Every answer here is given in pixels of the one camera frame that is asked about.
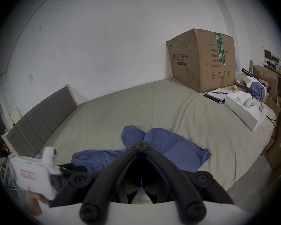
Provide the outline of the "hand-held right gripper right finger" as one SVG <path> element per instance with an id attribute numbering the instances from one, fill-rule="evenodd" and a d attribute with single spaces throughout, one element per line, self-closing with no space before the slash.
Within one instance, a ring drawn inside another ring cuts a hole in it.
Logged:
<path id="1" fill-rule="evenodd" d="M 183 224 L 195 225 L 206 216 L 203 201 L 234 205 L 228 193 L 209 172 L 180 170 L 148 143 L 142 143 L 145 168 L 142 188 L 153 204 L 175 201 Z"/>

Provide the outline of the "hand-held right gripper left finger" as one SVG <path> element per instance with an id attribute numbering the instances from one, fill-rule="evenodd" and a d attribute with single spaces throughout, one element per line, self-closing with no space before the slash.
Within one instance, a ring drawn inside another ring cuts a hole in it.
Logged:
<path id="1" fill-rule="evenodd" d="M 51 208 L 82 203 L 79 216 L 86 224 L 104 224 L 110 202 L 131 204 L 142 187 L 142 143 L 135 143 L 107 168 L 93 173 L 64 170 L 69 180 Z"/>

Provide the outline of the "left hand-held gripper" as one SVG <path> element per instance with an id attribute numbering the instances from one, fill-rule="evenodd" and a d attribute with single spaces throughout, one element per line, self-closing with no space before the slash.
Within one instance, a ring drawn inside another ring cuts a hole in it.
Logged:
<path id="1" fill-rule="evenodd" d="M 53 201 L 69 180 L 63 174 L 64 170 L 87 172 L 85 166 L 73 163 L 56 165 L 56 156 L 57 151 L 54 147 L 45 147 L 41 159 L 27 156 L 10 157 L 9 168 L 12 179 L 21 189 Z"/>

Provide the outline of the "person's left hand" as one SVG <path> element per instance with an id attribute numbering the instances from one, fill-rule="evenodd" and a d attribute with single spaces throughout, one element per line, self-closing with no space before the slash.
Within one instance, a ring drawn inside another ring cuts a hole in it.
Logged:
<path id="1" fill-rule="evenodd" d="M 26 199 L 23 202 L 24 210 L 31 216 L 38 216 L 42 213 L 39 202 L 50 207 L 51 201 L 43 194 L 27 192 Z"/>

